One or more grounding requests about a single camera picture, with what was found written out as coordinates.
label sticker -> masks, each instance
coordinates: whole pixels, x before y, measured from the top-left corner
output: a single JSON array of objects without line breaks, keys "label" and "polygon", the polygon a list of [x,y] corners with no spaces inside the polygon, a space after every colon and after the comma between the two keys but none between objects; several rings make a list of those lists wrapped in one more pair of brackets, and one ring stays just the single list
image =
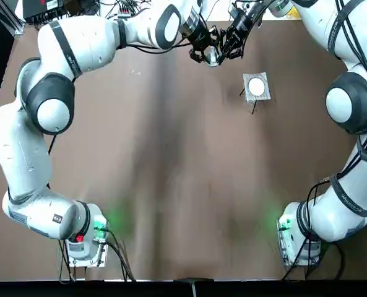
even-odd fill
[{"label": "label sticker", "polygon": [[26,215],[22,215],[21,213],[18,213],[18,212],[13,212],[10,207],[9,207],[9,215],[10,217],[18,222],[18,223],[21,223],[21,224],[24,224],[26,225],[27,224],[27,216]]},{"label": "label sticker", "polygon": [[55,213],[54,216],[53,216],[53,222],[56,222],[56,223],[59,223],[60,224],[62,222],[62,216],[57,215]]},{"label": "label sticker", "polygon": [[84,243],[79,243],[79,244],[69,243],[69,250],[71,252],[82,252],[84,251]]},{"label": "label sticker", "polygon": [[58,6],[58,0],[52,0],[47,2],[47,10],[53,9]]}]

small object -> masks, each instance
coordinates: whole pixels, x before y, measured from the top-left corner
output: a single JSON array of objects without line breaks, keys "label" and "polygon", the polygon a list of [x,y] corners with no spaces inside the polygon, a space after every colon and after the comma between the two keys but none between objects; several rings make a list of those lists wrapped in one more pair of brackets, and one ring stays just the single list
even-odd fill
[{"label": "small object", "polygon": [[256,103],[259,100],[270,100],[270,90],[265,72],[257,74],[244,74],[244,89],[240,96],[245,94],[245,102],[252,104],[251,114],[254,113]]},{"label": "small object", "polygon": [[287,15],[293,8],[293,3],[290,0],[276,0],[269,6],[269,10],[274,17],[283,17]]},{"label": "small object", "polygon": [[22,14],[29,24],[49,22],[66,14],[64,0],[22,0]]}]

wire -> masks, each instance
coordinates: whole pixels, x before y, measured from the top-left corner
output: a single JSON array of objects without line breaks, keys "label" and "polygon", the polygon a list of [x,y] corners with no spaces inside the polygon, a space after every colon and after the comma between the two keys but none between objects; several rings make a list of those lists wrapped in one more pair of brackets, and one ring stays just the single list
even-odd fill
[{"label": "wire", "polygon": [[305,238],[305,239],[304,239],[303,244],[301,244],[301,247],[300,247],[300,249],[299,249],[299,251],[298,251],[298,253],[297,253],[297,255],[296,255],[295,260],[293,261],[292,265],[289,267],[289,269],[288,269],[288,271],[285,273],[285,275],[281,278],[281,280],[285,280],[285,279],[288,277],[288,275],[290,275],[290,273],[292,272],[293,268],[295,268],[295,267],[296,267],[296,262],[297,262],[297,260],[299,259],[300,253],[301,253],[301,251],[303,250],[304,245],[306,244],[306,240],[307,240],[307,238]]},{"label": "wire", "polygon": [[[57,138],[57,135],[54,135],[53,139],[51,140],[50,147],[48,148],[48,155],[50,155],[50,153],[51,153],[51,151],[54,147],[54,143],[55,143],[56,138]],[[67,246],[66,246],[65,240],[64,240],[63,246],[61,244],[61,241],[58,240],[58,245],[59,245],[59,249],[61,250],[61,265],[60,265],[60,268],[59,268],[59,282],[65,285],[67,283],[73,282],[74,280],[72,279],[72,275],[71,275],[71,267],[69,266],[69,254],[67,253]],[[63,262],[65,262],[66,269],[69,272],[69,281],[68,282],[63,282],[61,280]]]},{"label": "wire", "polygon": [[112,248],[112,250],[114,250],[114,252],[116,253],[116,255],[119,257],[120,259],[120,263],[123,266],[123,269],[126,271],[126,273],[128,274],[128,277],[131,279],[132,282],[136,282],[136,279],[134,278],[134,276],[130,273],[130,271],[127,268],[127,264],[125,263],[120,251],[118,248],[116,248],[111,242],[107,241],[106,244]]},{"label": "wire", "polygon": [[[124,257],[124,260],[125,260],[125,262],[126,262],[126,265],[127,265],[128,271],[129,271],[129,273],[130,273],[130,274],[131,274],[131,276],[132,276],[132,270],[131,270],[131,266],[129,265],[129,261],[128,261],[127,253],[126,253],[126,251],[125,251],[125,245],[124,245],[124,248],[122,248],[122,247],[120,246],[120,244],[118,243],[118,240],[117,240],[116,236],[114,235],[114,233],[113,233],[111,230],[109,230],[109,229],[108,229],[108,232],[112,235],[112,237],[113,237],[113,239],[114,239],[114,241],[115,241],[115,243],[116,243],[116,247],[118,248],[118,250],[123,252],[123,257]],[[124,276],[124,265],[123,265],[123,263],[121,263],[121,270],[123,271],[123,276]]]},{"label": "wire", "polygon": [[[263,7],[263,9],[261,10],[261,13],[257,15],[257,17],[254,19],[254,22],[253,24],[256,24],[257,21],[262,17],[262,15],[264,14],[264,12],[267,10],[267,8],[269,8],[269,6],[271,4],[273,4],[275,0],[271,0],[270,3],[268,3],[266,6]],[[242,0],[237,0],[236,2],[250,2],[249,0],[248,1],[242,1]],[[246,40],[248,39],[248,36],[249,36],[249,33],[250,31],[248,32],[248,34],[246,35],[246,38],[244,39],[244,43],[243,43],[243,51],[245,49],[245,44],[246,44]]]},{"label": "wire", "polygon": [[[61,241],[58,240],[58,244],[59,244],[59,248],[61,250],[61,265],[59,266],[59,282],[63,285],[67,285],[68,283],[72,283],[73,279],[71,277],[71,268],[69,266],[69,264],[67,263],[67,260],[65,258],[65,254],[64,254],[64,248],[66,247],[66,245],[64,245],[64,247],[61,245]],[[65,262],[65,265],[67,267],[67,271],[69,272],[69,281],[68,282],[64,282],[61,280],[62,277],[62,266],[63,266],[63,261]]]},{"label": "wire", "polygon": [[[315,200],[317,199],[317,191],[318,185],[315,186],[314,198],[313,198],[313,207],[315,206]],[[307,218],[308,218],[308,229],[311,228],[311,220],[309,219],[309,196],[307,197]],[[306,280],[309,277],[310,268],[310,260],[311,260],[311,237],[308,237],[308,263],[307,263],[307,272],[304,274],[304,279]]]},{"label": "wire", "polygon": [[165,54],[165,53],[173,50],[174,48],[180,48],[180,47],[183,47],[183,46],[190,45],[190,43],[185,43],[185,44],[181,45],[181,43],[183,42],[184,39],[185,38],[182,38],[177,44],[175,44],[170,49],[167,49],[165,51],[147,51],[144,48],[149,48],[150,49],[151,47],[145,46],[145,45],[127,45],[127,47],[136,48],[137,50],[143,51],[144,53],[147,53],[147,54]]},{"label": "wire", "polygon": [[340,280],[345,270],[345,254],[342,248],[337,243],[334,243],[334,245],[336,246],[340,254],[340,267],[339,270],[337,271],[336,276],[334,277],[334,280]]},{"label": "wire", "polygon": [[217,4],[219,1],[220,1],[220,0],[216,0],[216,1],[215,1],[214,5],[213,5],[213,6],[212,6],[212,8],[210,9],[210,12],[209,12],[208,18],[207,18],[205,21],[208,21],[208,19],[209,19],[209,17],[210,17],[210,15],[211,15],[211,13],[212,13],[212,11],[213,11],[213,9],[215,8],[216,4]]}]

end effector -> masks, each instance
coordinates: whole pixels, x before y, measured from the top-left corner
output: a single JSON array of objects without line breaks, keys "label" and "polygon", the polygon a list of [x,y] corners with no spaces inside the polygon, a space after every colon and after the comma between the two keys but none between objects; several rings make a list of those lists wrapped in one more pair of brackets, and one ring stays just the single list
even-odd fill
[{"label": "end effector", "polygon": [[212,67],[218,65],[220,35],[216,26],[212,26],[209,30],[201,14],[192,8],[189,17],[179,31],[182,37],[186,38],[192,45],[189,52],[191,59],[198,63],[206,62]]},{"label": "end effector", "polygon": [[253,5],[244,2],[242,7],[238,7],[236,2],[230,4],[228,11],[234,21],[227,30],[220,31],[221,54],[218,64],[221,65],[226,58],[244,56],[246,39],[256,24],[260,27],[267,8],[275,17],[283,17],[292,7],[293,4],[289,0],[263,0]]}]

connector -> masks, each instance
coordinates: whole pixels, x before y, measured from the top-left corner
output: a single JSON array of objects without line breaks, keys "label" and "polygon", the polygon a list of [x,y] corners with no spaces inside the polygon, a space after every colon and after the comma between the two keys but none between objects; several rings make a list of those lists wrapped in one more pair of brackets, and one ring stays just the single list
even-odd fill
[{"label": "connector", "polygon": [[106,244],[107,240],[106,238],[93,238],[92,242],[96,244]]}]

